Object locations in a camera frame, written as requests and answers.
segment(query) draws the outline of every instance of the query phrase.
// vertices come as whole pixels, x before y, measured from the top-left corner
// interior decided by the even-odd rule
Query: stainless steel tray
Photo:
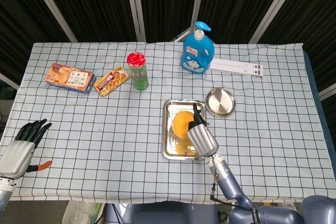
[[[205,104],[193,100],[168,100],[163,106],[162,145],[161,151],[168,159],[202,159],[199,157],[190,140],[177,137],[172,129],[172,122],[176,114],[181,111],[193,113],[193,104],[201,110],[201,116],[206,121]]]

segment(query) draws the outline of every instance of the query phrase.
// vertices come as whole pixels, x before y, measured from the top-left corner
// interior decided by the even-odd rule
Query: robotic arm
[[[14,181],[25,173],[46,169],[52,164],[47,161],[41,165],[30,165],[31,158],[45,132],[51,127],[46,119],[27,123],[9,143],[0,159],[0,216],[5,210],[15,189]]]
[[[218,183],[225,198],[237,201],[236,207],[229,213],[231,224],[336,223],[336,203],[325,196],[310,196],[303,201],[304,220],[297,212],[286,208],[262,206],[256,209],[255,204],[243,193],[224,158],[217,154],[218,143],[206,127],[206,122],[197,110],[196,104],[193,105],[193,109],[194,121],[189,123],[188,138],[198,154],[208,159],[207,164],[214,175],[210,199],[220,202],[214,197],[215,184]]]

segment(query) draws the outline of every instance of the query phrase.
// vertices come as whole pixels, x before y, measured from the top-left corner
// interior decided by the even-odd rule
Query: green canister
[[[138,90],[148,88],[146,57],[140,52],[133,52],[127,57],[127,64],[132,74],[134,87]]]

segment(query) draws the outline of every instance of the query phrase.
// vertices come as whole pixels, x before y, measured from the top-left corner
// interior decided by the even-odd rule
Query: metal plate
[[[205,104],[211,114],[228,116],[236,109],[236,99],[231,92],[223,88],[214,88],[205,98]]]
[[[163,106],[162,146],[161,151],[168,159],[202,159],[199,157],[190,140],[177,137],[172,129],[173,119],[181,111],[193,112],[193,104],[201,110],[201,116],[206,120],[205,104],[193,100],[168,100]]]

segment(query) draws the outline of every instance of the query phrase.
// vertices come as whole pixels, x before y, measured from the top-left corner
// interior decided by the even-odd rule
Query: checkered tablecloth
[[[50,86],[53,62],[91,70],[100,78],[127,68],[134,51],[147,58],[150,86],[132,80],[106,97]],[[252,200],[336,198],[336,182],[310,90],[302,44],[215,45],[215,57],[259,63],[264,76],[182,70],[181,43],[34,44],[9,116],[0,153],[27,122],[47,118],[52,127],[32,164],[50,169],[17,181],[12,199],[143,203],[177,200],[209,203],[213,176],[205,161],[174,161],[161,154],[163,103],[204,101],[213,87],[236,97],[235,113],[214,118],[209,129],[245,194]]]

